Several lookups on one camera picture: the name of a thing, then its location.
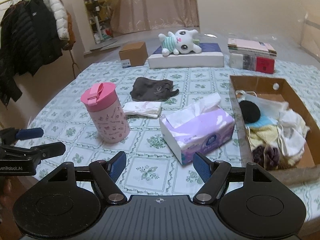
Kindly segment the brown velvet scrunchie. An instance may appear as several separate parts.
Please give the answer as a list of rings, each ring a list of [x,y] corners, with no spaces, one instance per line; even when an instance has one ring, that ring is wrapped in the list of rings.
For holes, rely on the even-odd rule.
[[[268,171],[276,170],[280,163],[280,152],[271,145],[259,145],[252,151],[253,161]]]

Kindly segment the pale yellow towel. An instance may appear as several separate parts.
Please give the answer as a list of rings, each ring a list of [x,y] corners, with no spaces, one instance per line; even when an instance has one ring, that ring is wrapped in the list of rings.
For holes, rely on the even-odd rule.
[[[267,125],[261,128],[249,128],[247,126],[246,135],[251,150],[265,144],[278,147],[279,134],[276,125]]]

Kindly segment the black red plush earmuff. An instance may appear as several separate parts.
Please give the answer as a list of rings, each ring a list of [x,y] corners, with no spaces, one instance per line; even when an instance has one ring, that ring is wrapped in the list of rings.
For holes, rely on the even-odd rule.
[[[244,123],[249,128],[261,128],[267,125],[276,125],[278,122],[271,117],[261,114],[259,107],[247,100],[239,102]]]

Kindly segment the white mesh drawstring bag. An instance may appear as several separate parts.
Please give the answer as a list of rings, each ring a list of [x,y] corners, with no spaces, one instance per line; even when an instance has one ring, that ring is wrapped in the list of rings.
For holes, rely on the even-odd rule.
[[[268,116],[269,118],[277,120],[279,118],[279,113],[281,111],[286,111],[289,108],[289,103],[273,101],[268,99],[263,99],[257,96],[254,91],[244,91],[244,90],[236,90],[236,96],[238,96],[238,101],[250,101],[255,103],[260,109],[260,113],[264,116]]]

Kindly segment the white cloth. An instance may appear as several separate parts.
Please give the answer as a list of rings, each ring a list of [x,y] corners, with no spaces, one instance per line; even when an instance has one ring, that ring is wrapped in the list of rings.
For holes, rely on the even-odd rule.
[[[158,118],[161,112],[161,106],[161,102],[127,102],[123,107],[123,111],[125,115],[139,115],[149,118]]]

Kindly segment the white towel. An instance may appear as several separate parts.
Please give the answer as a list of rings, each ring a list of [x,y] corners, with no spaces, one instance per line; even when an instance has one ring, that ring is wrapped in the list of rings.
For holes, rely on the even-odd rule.
[[[280,111],[277,131],[283,156],[300,159],[304,153],[309,130],[304,119],[292,109]]]

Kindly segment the dark grey cloth pouch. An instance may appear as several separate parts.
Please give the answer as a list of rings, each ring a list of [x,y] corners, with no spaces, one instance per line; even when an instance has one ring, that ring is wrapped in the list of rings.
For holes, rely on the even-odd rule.
[[[171,80],[150,80],[146,77],[138,77],[130,95],[133,101],[165,101],[179,92],[179,89],[174,90]]]

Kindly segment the purple tissue pack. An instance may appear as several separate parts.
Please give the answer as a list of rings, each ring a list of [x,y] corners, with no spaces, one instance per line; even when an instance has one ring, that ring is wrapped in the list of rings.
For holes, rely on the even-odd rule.
[[[163,139],[181,165],[191,163],[196,152],[207,154],[231,140],[235,120],[220,102],[218,93],[210,94],[159,119]]]

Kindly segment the brown cardboard tray box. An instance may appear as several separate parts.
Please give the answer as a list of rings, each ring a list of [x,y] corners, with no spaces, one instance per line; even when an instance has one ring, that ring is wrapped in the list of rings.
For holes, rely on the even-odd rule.
[[[283,184],[319,181],[319,127],[282,78],[230,77],[242,157]]]

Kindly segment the pink tumbler cup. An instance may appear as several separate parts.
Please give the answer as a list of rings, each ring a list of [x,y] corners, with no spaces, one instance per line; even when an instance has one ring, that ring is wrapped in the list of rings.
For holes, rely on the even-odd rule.
[[[95,83],[81,98],[98,134],[109,144],[125,139],[130,126],[116,93],[116,85],[111,82]]]

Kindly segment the brown jacket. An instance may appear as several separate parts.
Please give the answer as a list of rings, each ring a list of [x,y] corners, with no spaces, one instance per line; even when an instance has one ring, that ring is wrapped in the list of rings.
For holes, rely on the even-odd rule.
[[[76,39],[75,39],[75,34],[73,31],[73,26],[72,26],[72,17],[70,13],[67,11],[68,15],[68,31],[69,31],[69,41],[61,40],[61,48],[62,50],[72,50]]]

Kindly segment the thick red grey book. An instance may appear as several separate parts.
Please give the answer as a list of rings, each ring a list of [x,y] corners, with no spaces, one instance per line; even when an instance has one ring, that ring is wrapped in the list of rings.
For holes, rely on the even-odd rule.
[[[244,54],[230,54],[229,66],[236,69],[244,69],[265,74],[274,73],[274,59],[251,56]]]

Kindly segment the white blue flat box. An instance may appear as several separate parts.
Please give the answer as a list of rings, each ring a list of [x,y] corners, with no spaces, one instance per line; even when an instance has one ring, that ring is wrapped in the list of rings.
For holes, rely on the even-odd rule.
[[[162,48],[159,47],[148,57],[150,69],[164,68],[193,68],[193,67],[223,67],[224,57],[217,43],[200,43],[201,53],[190,52],[189,54],[170,54],[163,56]]]

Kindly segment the pink top book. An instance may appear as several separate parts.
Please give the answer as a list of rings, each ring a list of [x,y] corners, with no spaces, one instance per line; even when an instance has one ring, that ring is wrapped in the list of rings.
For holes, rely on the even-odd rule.
[[[235,54],[277,56],[276,50],[269,43],[259,41],[229,38],[228,49]]]

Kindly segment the white bunny plush toy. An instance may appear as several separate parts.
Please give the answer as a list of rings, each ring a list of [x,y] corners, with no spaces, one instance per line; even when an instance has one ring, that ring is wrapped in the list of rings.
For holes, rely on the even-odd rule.
[[[201,53],[202,48],[194,42],[194,35],[198,33],[196,29],[181,29],[176,31],[176,33],[169,31],[167,35],[159,34],[158,38],[161,43],[162,55],[189,54],[190,52]]]

